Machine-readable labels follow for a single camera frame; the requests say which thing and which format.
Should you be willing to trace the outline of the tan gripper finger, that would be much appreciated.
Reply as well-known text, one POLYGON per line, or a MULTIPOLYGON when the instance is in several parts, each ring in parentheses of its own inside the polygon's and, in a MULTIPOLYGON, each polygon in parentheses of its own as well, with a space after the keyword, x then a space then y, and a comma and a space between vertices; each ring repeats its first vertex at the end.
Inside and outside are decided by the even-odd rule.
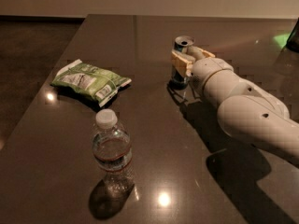
POLYGON ((213 53, 196 46, 188 47, 187 54, 193 56, 196 60, 215 58, 215 55, 213 53))
POLYGON ((171 63, 182 77, 189 77, 192 73, 195 58, 173 49, 171 51, 171 63))

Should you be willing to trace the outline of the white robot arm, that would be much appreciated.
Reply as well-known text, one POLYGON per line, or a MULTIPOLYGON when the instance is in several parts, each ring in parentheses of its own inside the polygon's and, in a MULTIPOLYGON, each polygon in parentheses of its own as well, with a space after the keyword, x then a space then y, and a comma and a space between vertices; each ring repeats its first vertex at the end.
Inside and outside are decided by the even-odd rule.
POLYGON ((298 165, 299 124, 278 98, 206 50, 174 49, 171 62, 192 90, 217 109, 218 123, 227 135, 298 165))

